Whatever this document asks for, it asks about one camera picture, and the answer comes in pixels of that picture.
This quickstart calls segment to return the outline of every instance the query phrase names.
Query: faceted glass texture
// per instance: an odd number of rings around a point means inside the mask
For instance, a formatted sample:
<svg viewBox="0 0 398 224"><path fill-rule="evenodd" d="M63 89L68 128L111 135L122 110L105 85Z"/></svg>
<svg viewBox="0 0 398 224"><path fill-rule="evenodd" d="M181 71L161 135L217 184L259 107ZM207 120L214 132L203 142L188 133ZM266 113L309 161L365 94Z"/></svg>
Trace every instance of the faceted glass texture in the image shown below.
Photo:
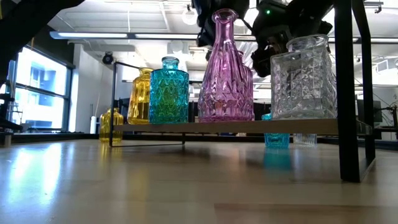
<svg viewBox="0 0 398 224"><path fill-rule="evenodd" d="M248 75L233 37L237 18L231 9L213 14L216 39L198 99L200 122L252 120Z"/></svg>
<svg viewBox="0 0 398 224"><path fill-rule="evenodd" d="M189 75L178 70L178 59L164 57L163 68L150 76L149 122L187 123Z"/></svg>
<svg viewBox="0 0 398 224"><path fill-rule="evenodd" d="M149 115L150 73L151 68L140 68L139 77L132 82L129 112L129 124L147 124Z"/></svg>
<svg viewBox="0 0 398 224"><path fill-rule="evenodd" d="M335 118L336 76L328 37L317 34L287 43L289 53L271 57L272 119Z"/></svg>
<svg viewBox="0 0 398 224"><path fill-rule="evenodd" d="M263 121L270 121L271 114L264 114L261 116ZM290 134L279 134L279 133L265 133L264 138L266 139L267 148L279 148L287 149L289 148L289 137Z"/></svg>

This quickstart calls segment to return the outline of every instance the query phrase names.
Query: window frame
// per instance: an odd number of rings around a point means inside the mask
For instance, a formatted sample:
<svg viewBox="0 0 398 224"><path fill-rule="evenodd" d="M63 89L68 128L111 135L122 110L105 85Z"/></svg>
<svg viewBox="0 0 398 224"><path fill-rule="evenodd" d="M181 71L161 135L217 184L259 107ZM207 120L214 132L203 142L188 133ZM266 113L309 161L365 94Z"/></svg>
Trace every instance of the window frame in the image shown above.
<svg viewBox="0 0 398 224"><path fill-rule="evenodd" d="M16 82L17 80L17 68L18 68L18 61L19 61L19 54L16 55L16 62L14 64L14 68L12 73L10 74L12 76L11 80L13 80L14 82L14 92L16 93L16 89L17 88L21 88L21 89L25 89L25 90L29 90L33 93L40 93L40 94L44 94L44 95L48 95L48 96L53 96L53 97L58 97L58 98L62 98L63 99L63 113L62 113L62 127L61 128L34 128L36 130L39 131L67 131L68 130L68 126L69 126L69 113L70 113L70 92L71 92L71 84L72 84L72 70L74 69L74 67L72 67L71 65L69 65L68 63L65 63L63 61L57 60L54 57L51 57L50 55L47 55L39 50L36 49L31 49L28 45L24 46L24 48L27 48L28 50L31 50L35 53L40 54L43 57L46 57L50 60L53 60L54 62L59 63L60 65L63 65L66 67L67 69L67 74L66 74L66 80L65 80L65 94L61 95L52 91L48 91L48 90L44 90L44 89L40 89L40 88L36 88L33 86L29 86L29 85L25 85L25 84L21 84ZM9 113L10 114L10 120L13 119L12 117L12 112Z"/></svg>

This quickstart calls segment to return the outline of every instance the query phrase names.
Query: pink glass vase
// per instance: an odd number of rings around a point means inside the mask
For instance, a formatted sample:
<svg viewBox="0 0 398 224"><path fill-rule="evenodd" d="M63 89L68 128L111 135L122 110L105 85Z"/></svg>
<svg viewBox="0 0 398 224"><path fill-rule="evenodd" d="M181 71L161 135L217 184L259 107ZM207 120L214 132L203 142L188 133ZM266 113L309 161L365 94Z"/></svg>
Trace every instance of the pink glass vase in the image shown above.
<svg viewBox="0 0 398 224"><path fill-rule="evenodd" d="M244 56L243 52L239 50L238 54L239 54L239 58L242 60L244 71L246 72L245 75L247 75L247 77L248 77L247 82L249 85L249 93L250 93L251 101L247 105L247 108L248 108L248 113L252 114L251 120L253 120L254 119L253 73L251 72L251 69L249 67L245 66L245 64L243 63L243 56Z"/></svg>
<svg viewBox="0 0 398 224"><path fill-rule="evenodd" d="M247 70L239 58L234 41L232 9L213 14L216 39L199 94L199 122L250 121L253 104Z"/></svg>

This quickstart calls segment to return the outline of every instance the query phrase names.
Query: computer monitor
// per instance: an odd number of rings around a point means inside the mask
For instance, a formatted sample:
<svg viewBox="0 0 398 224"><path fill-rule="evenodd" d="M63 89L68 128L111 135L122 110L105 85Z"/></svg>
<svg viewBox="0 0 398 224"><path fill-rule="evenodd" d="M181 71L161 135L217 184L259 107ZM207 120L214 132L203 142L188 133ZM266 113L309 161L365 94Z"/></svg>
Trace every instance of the computer monitor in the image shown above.
<svg viewBox="0 0 398 224"><path fill-rule="evenodd" d="M365 122L365 112L364 112L364 101L357 100L358 102L358 119L362 122ZM382 113L381 113L381 102L373 101L373 119L375 123L383 122Z"/></svg>

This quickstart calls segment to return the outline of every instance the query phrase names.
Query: teal glass bottle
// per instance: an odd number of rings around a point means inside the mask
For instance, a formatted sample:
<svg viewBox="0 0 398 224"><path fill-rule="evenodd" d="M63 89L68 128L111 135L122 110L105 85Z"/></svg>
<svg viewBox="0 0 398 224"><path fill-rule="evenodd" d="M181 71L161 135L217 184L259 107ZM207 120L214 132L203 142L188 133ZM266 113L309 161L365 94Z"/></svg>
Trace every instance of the teal glass bottle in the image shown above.
<svg viewBox="0 0 398 224"><path fill-rule="evenodd" d="M261 116L263 121L270 121L272 119L271 114L264 114ZM289 137L290 134L275 134L275 133L265 133L264 137L266 139L267 148L279 148L288 149L289 148Z"/></svg>
<svg viewBox="0 0 398 224"><path fill-rule="evenodd" d="M163 68L150 75L149 122L187 123L189 74L178 70L175 57L162 58Z"/></svg>

